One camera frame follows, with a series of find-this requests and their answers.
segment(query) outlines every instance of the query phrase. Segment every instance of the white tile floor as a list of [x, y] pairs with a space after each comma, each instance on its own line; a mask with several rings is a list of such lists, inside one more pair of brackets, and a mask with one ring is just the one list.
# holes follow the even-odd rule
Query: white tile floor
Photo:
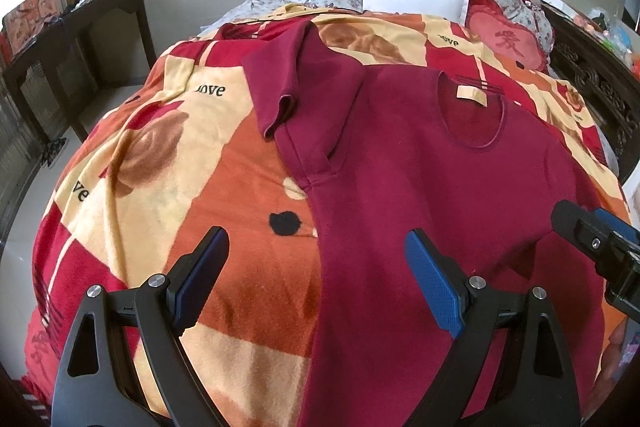
[[[108, 110], [117, 107], [140, 86], [105, 89], [82, 114], [87, 130]], [[67, 129], [68, 144], [50, 169], [41, 168], [29, 187], [0, 259], [0, 362], [12, 378], [26, 372], [24, 341], [36, 299], [31, 282], [31, 249], [38, 225], [62, 169], [80, 147], [76, 134]]]

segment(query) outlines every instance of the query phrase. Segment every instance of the black dot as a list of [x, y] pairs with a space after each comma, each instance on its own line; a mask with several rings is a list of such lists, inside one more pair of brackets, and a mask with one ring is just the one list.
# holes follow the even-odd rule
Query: black dot
[[269, 226], [276, 235], [294, 235], [302, 225], [298, 214], [285, 210], [279, 214], [269, 215]]

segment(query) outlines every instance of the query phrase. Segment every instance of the blue gripper pad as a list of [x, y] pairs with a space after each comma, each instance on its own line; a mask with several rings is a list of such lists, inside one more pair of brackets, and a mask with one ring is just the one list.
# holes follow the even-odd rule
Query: blue gripper pad
[[221, 227], [212, 227], [193, 253], [189, 254], [189, 262], [183, 268], [187, 272], [181, 273], [186, 278], [175, 293], [172, 322], [175, 331], [181, 334], [185, 329], [195, 326], [228, 255], [229, 236]]
[[612, 229], [618, 232], [626, 240], [640, 245], [640, 233], [631, 225], [626, 224], [618, 216], [614, 216], [610, 212], [607, 212], [604, 208], [597, 208], [593, 211], [593, 215]]
[[463, 314], [468, 297], [458, 264], [435, 248], [421, 229], [414, 229], [404, 240], [404, 256], [438, 327], [456, 339], [465, 327]]

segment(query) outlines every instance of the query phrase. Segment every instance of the patterned blanket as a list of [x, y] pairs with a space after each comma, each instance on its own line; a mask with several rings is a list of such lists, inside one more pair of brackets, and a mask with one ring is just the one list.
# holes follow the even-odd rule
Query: patterned blanket
[[[304, 193], [258, 132], [240, 60], [302, 19], [363, 64], [429, 65], [503, 92], [548, 124], [602, 206], [628, 221], [593, 120], [569, 83], [494, 54], [440, 18], [287, 5], [165, 51], [145, 86], [100, 120], [66, 166], [33, 250], [38, 305], [23, 382], [44, 402], [86, 289], [116, 291], [166, 273], [220, 225], [230, 256], [182, 343], [232, 426], [296, 423], [319, 306], [317, 234]], [[620, 316], [603, 306], [607, 338]], [[140, 336], [127, 334], [149, 404], [166, 414]]]

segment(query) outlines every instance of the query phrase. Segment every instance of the person's hand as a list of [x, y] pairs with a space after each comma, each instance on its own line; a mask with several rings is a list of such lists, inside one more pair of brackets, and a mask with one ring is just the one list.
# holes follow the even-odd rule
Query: person's hand
[[593, 384], [593, 389], [587, 399], [582, 412], [583, 418], [591, 416], [606, 400], [609, 393], [616, 386], [613, 376], [618, 370], [622, 359], [622, 342], [625, 340], [626, 319], [617, 325], [609, 337], [609, 346], [604, 350], [600, 359], [600, 374]]

